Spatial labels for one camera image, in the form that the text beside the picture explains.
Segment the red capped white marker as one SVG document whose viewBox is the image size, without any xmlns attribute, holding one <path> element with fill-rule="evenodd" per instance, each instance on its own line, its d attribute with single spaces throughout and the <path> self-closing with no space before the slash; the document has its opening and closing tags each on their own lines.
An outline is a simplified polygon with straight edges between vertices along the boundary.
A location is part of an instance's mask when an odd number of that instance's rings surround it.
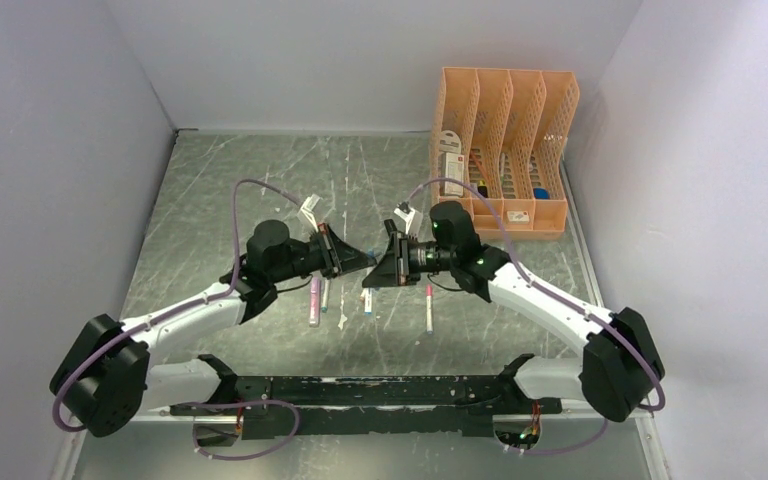
<svg viewBox="0 0 768 480">
<path fill-rule="evenodd" d="M 425 331 L 428 335 L 434 333 L 434 316 L 433 316 L 433 287 L 427 285 L 425 288 Z"/>
</svg>

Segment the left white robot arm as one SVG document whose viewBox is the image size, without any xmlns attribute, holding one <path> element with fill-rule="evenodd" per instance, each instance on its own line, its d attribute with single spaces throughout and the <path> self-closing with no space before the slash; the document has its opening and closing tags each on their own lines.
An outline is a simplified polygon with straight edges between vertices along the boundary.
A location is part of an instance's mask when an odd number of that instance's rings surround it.
<svg viewBox="0 0 768 480">
<path fill-rule="evenodd" d="M 302 241 L 284 222 L 266 220 L 237 251 L 230 272 L 184 301 L 140 317 L 89 320 L 50 381 L 55 424 L 104 437 L 143 410 L 200 405 L 214 416 L 228 413 L 242 397 L 229 366 L 209 354 L 177 364 L 165 357 L 191 340 L 254 319 L 278 298 L 280 282 L 314 273 L 333 279 L 375 264 L 325 223 Z"/>
</svg>

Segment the blue capped white marker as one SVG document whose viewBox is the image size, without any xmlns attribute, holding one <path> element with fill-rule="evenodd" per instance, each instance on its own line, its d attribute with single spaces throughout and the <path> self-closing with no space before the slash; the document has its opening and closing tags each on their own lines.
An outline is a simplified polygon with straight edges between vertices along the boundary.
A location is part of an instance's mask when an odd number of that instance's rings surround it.
<svg viewBox="0 0 768 480">
<path fill-rule="evenodd" d="M 373 292 L 372 288 L 365 288 L 363 291 L 364 313 L 366 315 L 373 313 Z"/>
</svg>

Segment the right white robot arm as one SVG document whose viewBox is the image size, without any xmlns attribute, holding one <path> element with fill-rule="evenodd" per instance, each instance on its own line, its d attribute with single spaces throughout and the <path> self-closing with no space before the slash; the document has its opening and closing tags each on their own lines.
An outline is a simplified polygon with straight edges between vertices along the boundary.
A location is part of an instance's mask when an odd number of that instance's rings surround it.
<svg viewBox="0 0 768 480">
<path fill-rule="evenodd" d="M 430 210 L 432 240 L 386 221 L 385 253 L 364 278 L 366 289 L 407 287 L 424 274 L 447 272 L 461 290 L 508 308 L 542 325 L 573 352 L 571 358 L 527 356 L 502 375 L 502 406 L 525 413 L 537 400 L 586 402 L 603 418 L 623 422 L 643 409 L 657 411 L 665 369 L 645 319 L 577 298 L 530 272 L 508 251 L 481 241 L 472 216 L 457 201 Z"/>
</svg>

